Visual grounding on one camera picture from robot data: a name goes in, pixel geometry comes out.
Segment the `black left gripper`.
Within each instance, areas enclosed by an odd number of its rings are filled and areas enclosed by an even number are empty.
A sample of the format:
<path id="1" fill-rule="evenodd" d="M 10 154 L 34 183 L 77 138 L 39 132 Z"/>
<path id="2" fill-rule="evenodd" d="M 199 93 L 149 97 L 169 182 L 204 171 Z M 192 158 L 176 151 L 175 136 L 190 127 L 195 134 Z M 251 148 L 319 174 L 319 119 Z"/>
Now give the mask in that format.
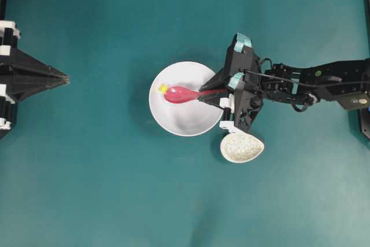
<path id="1" fill-rule="evenodd" d="M 21 33 L 14 21 L 1 20 L 1 139 L 16 125 L 18 102 L 69 84 L 65 73 L 17 48 Z M 15 78 L 57 81 L 51 84 L 14 84 Z"/>

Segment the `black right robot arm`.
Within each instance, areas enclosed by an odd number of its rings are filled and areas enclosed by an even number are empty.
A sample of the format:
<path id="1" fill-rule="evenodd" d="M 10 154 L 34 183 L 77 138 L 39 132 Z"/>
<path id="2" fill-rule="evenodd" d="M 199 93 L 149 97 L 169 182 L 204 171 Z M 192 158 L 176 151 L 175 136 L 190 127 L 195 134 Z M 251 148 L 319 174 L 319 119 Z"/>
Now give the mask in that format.
<path id="1" fill-rule="evenodd" d="M 322 100 L 337 102 L 344 110 L 358 111 L 362 133 L 369 134 L 369 59 L 310 68 L 271 63 L 263 71 L 267 61 L 256 55 L 249 37 L 237 33 L 227 49 L 222 69 L 199 89 L 214 93 L 201 101 L 222 108 L 227 97 L 232 96 L 234 106 L 223 109 L 224 118 L 245 133 L 265 99 L 289 104 L 296 112 L 304 112 Z"/>

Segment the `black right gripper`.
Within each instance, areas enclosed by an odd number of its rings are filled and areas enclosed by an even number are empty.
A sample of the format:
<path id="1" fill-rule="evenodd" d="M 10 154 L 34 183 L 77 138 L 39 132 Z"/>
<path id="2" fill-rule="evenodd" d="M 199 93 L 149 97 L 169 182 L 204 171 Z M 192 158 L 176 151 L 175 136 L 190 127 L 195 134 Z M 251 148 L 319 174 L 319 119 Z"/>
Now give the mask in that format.
<path id="1" fill-rule="evenodd" d="M 199 88 L 199 91 L 225 89 L 228 93 L 202 95 L 198 100 L 223 110 L 221 128 L 249 133 L 263 106 L 260 73 L 260 58 L 251 39 L 237 33 L 227 49 L 224 67 Z"/>

